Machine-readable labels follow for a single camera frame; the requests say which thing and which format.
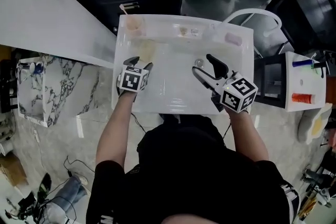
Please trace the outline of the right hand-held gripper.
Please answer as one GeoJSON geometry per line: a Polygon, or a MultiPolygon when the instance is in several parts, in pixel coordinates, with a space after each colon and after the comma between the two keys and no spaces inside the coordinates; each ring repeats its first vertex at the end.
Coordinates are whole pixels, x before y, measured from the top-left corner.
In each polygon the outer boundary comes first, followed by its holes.
{"type": "Polygon", "coordinates": [[[203,86],[216,87],[211,101],[217,110],[228,108],[236,113],[247,110],[255,100],[258,87],[239,72],[233,72],[228,78],[228,66],[211,54],[207,54],[206,59],[212,64],[215,77],[199,67],[192,67],[192,73],[203,86]],[[227,80],[218,85],[220,78],[227,80]]]}

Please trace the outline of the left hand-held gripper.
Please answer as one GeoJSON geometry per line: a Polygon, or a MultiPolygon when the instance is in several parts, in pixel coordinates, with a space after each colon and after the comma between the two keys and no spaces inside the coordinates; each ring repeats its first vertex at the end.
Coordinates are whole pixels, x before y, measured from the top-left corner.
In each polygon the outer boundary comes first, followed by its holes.
{"type": "Polygon", "coordinates": [[[136,67],[140,57],[131,57],[123,62],[122,71],[117,77],[116,90],[118,96],[126,91],[139,93],[148,84],[148,78],[153,68],[153,63],[148,63],[145,67],[136,67]]]}

